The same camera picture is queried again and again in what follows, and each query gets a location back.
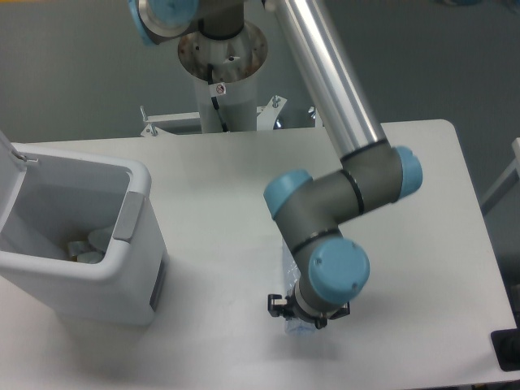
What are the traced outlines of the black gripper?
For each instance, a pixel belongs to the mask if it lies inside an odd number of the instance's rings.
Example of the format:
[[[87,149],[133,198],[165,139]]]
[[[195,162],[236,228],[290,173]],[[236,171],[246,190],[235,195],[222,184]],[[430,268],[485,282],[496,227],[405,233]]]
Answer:
[[[269,294],[267,296],[267,311],[273,318],[288,319],[296,317],[314,324],[317,329],[323,329],[329,321],[350,315],[350,304],[347,302],[334,310],[319,311],[307,305],[301,294],[293,290],[286,296]]]

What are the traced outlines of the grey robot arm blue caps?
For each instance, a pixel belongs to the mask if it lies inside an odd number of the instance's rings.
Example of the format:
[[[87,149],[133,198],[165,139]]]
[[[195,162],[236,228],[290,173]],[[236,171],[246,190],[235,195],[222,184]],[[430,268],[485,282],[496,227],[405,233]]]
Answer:
[[[267,60],[264,33],[242,1],[131,1],[144,43],[177,41],[191,76],[201,130],[258,130],[256,79]],[[265,1],[279,22],[317,109],[322,146],[305,147],[303,167],[287,164],[263,197],[283,239],[285,290],[267,298],[271,316],[308,333],[347,316],[371,272],[364,249],[340,230],[348,221],[415,193],[418,157],[389,142],[372,113],[321,1]]]

